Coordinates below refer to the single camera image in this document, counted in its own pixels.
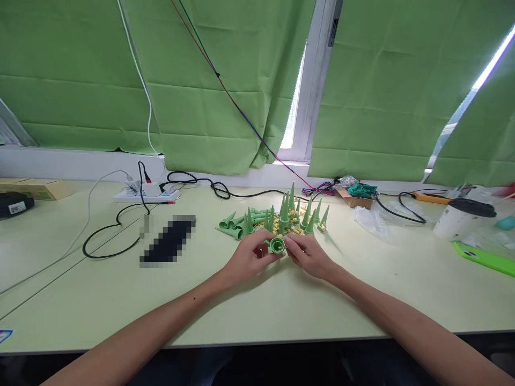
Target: hand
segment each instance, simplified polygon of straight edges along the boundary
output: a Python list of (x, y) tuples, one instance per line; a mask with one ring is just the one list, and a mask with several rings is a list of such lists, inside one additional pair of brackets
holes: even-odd
[(284, 242), (293, 262), (311, 276), (328, 280), (335, 269), (341, 268), (327, 256), (313, 235), (300, 236), (292, 232)]
[(220, 273), (227, 284), (236, 285), (263, 271), (267, 265), (279, 260), (284, 254), (268, 253), (265, 240), (272, 240), (274, 234), (261, 229), (241, 239), (236, 251)]

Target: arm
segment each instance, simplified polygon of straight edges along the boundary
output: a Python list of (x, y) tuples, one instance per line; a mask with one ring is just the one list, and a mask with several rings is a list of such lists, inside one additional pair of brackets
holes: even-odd
[(312, 235), (290, 233), (285, 242), (299, 267), (349, 295), (437, 381), (447, 385), (515, 385), (512, 377), (456, 335), (334, 263)]
[(266, 230), (240, 241), (225, 267), (184, 295), (133, 321), (63, 368), (44, 385), (124, 385), (188, 322), (230, 287), (283, 255), (268, 254)]

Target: power strip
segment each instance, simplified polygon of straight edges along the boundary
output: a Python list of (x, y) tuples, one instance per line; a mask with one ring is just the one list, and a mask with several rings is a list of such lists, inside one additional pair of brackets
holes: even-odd
[[(157, 197), (147, 196), (145, 193), (143, 193), (143, 201), (149, 204), (162, 202), (167, 203), (177, 201), (179, 198), (181, 198), (181, 193), (178, 190), (172, 190), (170, 193), (162, 193)], [(113, 200), (116, 203), (138, 204), (141, 202), (141, 197), (139, 194), (135, 196), (128, 195), (124, 189), (117, 195), (113, 196)]]

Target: light green desk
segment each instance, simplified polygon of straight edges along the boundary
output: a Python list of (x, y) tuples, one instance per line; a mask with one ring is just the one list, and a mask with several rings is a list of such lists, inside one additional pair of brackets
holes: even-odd
[[(86, 222), (87, 194), (93, 182), (70, 181), (74, 194), (57, 201), (36, 201), (34, 208), (16, 217), (0, 220), (0, 290), (9, 287), (58, 259), (66, 251)], [(116, 204), (112, 196), (123, 186), (100, 182), (91, 196), (90, 224), (77, 240), (76, 253), (49, 267), (39, 275), (0, 295), (0, 319), (35, 293), (77, 264), (84, 256), (82, 243), (96, 229), (115, 223), (119, 210), (127, 204)], [(144, 209), (128, 209), (123, 227), (113, 227), (95, 236), (89, 251), (95, 250), (128, 224), (136, 221)]]
[[(259, 191), (232, 188), (237, 194)], [(220, 269), (237, 241), (214, 229), (234, 210), (279, 207), (268, 194), (229, 201), (208, 187), (185, 189), (175, 205), (152, 211), (154, 225), (175, 214), (195, 214), (195, 233), (177, 263), (140, 268), (141, 247), (104, 261), (85, 259), (1, 320), (15, 329), (0, 353), (87, 350), (153, 308), (181, 295)], [(388, 245), (352, 220), (343, 200), (331, 204), (326, 234), (315, 237), (326, 252), (360, 279), (405, 301), (453, 332), (515, 330), (515, 279), (461, 258), (430, 226), (392, 227)], [(443, 206), (422, 203), (438, 215)], [(139, 234), (136, 224), (102, 246), (119, 250)], [(345, 295), (309, 277), (289, 258), (219, 299), (169, 346), (209, 346), (383, 337)]]

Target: white wall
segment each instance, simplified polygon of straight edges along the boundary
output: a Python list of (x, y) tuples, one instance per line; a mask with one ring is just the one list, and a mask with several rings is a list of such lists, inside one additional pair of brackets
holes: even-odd
[[(145, 163), (149, 177), (156, 182), (166, 181), (163, 163), (157, 157), (123, 152), (96, 152), (82, 150), (40, 149), (37, 147), (0, 146), (0, 177), (30, 177), (40, 179), (95, 181), (99, 177), (117, 169), (127, 171), (134, 179), (139, 179), (138, 161)], [(287, 162), (311, 186), (318, 186), (327, 179), (308, 177), (309, 166), (298, 162)], [(243, 176), (217, 176), (195, 173), (198, 178), (210, 178), (227, 186), (289, 188), (292, 181), (297, 187), (304, 183), (279, 162), (266, 164), (261, 169), (249, 169)], [(106, 181), (123, 180), (120, 173), (107, 177)], [(189, 179), (176, 174), (172, 179)], [(412, 191), (416, 189), (442, 188), (439, 185), (421, 182), (362, 181), (378, 186), (380, 191)]]

